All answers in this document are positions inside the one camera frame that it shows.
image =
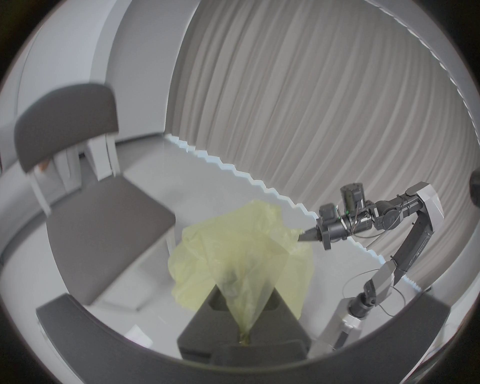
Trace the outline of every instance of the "gray curtain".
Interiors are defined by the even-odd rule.
[[[360,181],[377,201],[431,183],[445,222],[408,276],[429,286],[479,213],[462,98],[429,50],[363,0],[203,0],[180,50],[166,132],[317,211]],[[412,221],[359,239],[385,258]]]

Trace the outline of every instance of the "white chair leg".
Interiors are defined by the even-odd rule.
[[[177,243],[175,242],[174,228],[175,227],[170,228],[167,232],[167,247],[168,247],[168,253],[170,254],[170,256],[173,254],[173,251],[177,246]]]

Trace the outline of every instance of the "cylindrical motor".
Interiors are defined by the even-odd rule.
[[[345,214],[350,215],[357,209],[365,207],[365,192],[362,183],[352,183],[340,188],[342,193]]]

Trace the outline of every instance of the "yellow plastic bag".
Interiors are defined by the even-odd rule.
[[[299,318],[313,274],[312,246],[298,243],[301,232],[262,201],[185,228],[168,260],[175,300],[196,311],[217,284],[246,335],[276,287]]]

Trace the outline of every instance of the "robotic arm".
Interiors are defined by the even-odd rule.
[[[410,187],[392,200],[376,203],[365,200],[361,183],[348,184],[340,191],[345,206],[344,215],[333,204],[322,205],[316,227],[301,234],[299,241],[321,241],[328,250],[332,242],[346,240],[348,236],[369,230],[372,226],[387,231],[396,228],[413,213],[418,217],[398,251],[365,283],[363,292],[355,298],[341,300],[326,329],[312,346],[311,357],[338,349],[360,337],[363,320],[369,311],[390,295],[392,287],[418,259],[444,220],[438,195],[425,182]]]

